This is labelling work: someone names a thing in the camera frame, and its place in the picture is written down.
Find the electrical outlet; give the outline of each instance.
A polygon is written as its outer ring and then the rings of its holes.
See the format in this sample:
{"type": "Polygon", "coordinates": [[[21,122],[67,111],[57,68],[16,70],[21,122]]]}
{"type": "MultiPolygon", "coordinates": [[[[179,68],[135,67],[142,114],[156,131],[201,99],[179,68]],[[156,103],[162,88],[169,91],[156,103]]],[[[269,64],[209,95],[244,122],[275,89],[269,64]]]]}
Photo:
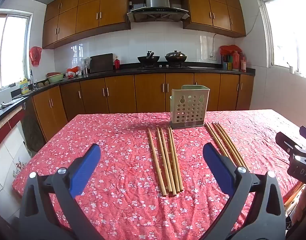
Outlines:
{"type": "Polygon", "coordinates": [[[211,56],[211,55],[209,55],[209,60],[216,60],[216,56],[211,56]]]}

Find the tablecloth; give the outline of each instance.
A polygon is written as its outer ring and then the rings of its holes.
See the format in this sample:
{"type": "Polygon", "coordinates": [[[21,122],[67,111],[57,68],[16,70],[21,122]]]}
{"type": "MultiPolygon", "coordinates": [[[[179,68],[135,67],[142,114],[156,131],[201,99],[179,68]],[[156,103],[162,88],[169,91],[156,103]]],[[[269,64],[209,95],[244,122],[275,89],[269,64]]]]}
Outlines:
{"type": "MultiPolygon", "coordinates": [[[[217,146],[204,127],[174,130],[184,191],[163,197],[147,128],[160,153],[156,127],[163,127],[168,139],[169,120],[169,113],[78,115],[27,164],[13,188],[23,194],[30,172],[53,174],[97,143],[101,160],[75,199],[105,239],[197,239],[228,200],[202,156],[205,143],[217,146]]],[[[304,148],[306,140],[299,127],[283,116],[273,110],[207,112],[205,121],[223,125],[251,172],[274,171],[282,195],[297,182],[287,174],[288,155],[275,143],[275,135],[282,131],[304,148]]],[[[159,163],[164,172],[160,156],[159,163]]],[[[68,226],[56,197],[51,199],[60,222],[68,226]]],[[[247,199],[235,227],[243,224],[251,200],[247,199]]]]}

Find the range hood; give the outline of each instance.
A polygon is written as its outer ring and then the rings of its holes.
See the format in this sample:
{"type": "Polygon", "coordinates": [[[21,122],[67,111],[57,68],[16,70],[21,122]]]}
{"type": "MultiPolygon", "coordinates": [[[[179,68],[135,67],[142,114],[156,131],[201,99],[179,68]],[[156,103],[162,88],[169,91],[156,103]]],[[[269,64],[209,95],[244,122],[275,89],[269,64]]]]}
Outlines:
{"type": "Polygon", "coordinates": [[[131,22],[178,22],[187,19],[188,12],[179,8],[171,8],[170,0],[146,0],[146,7],[132,10],[127,16],[131,22]]]}

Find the red plastic bag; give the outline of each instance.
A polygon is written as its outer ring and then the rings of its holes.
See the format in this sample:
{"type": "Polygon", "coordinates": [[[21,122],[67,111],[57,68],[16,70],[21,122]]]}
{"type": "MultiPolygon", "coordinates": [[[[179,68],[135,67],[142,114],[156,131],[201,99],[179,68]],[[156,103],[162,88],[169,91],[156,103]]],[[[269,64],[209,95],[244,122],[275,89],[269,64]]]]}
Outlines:
{"type": "Polygon", "coordinates": [[[220,46],[221,55],[231,55],[234,51],[242,52],[242,49],[236,45],[220,46]]]}
{"type": "Polygon", "coordinates": [[[32,47],[30,49],[30,59],[31,59],[33,67],[39,66],[41,53],[42,53],[42,48],[40,47],[32,47]]]}

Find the metal screw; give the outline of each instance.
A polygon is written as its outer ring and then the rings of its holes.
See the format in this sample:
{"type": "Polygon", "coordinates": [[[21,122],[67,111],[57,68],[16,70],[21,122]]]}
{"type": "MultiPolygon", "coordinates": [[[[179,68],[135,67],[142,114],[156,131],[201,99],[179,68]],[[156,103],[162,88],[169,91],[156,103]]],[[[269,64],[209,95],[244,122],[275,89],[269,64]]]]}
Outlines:
{"type": "Polygon", "coordinates": [[[36,172],[35,172],[35,171],[31,172],[31,173],[30,173],[30,178],[33,179],[33,178],[35,178],[35,177],[36,177],[36,172]]]}
{"type": "Polygon", "coordinates": [[[273,171],[268,171],[268,175],[269,175],[269,177],[271,177],[271,178],[274,178],[274,177],[275,177],[275,174],[274,174],[273,171]]]}
{"type": "Polygon", "coordinates": [[[58,174],[65,174],[66,173],[66,168],[59,168],[57,172],[58,172],[58,174]]]}
{"type": "Polygon", "coordinates": [[[238,172],[240,172],[240,173],[246,173],[246,171],[247,171],[247,169],[246,168],[244,168],[244,167],[238,167],[238,172]]]}

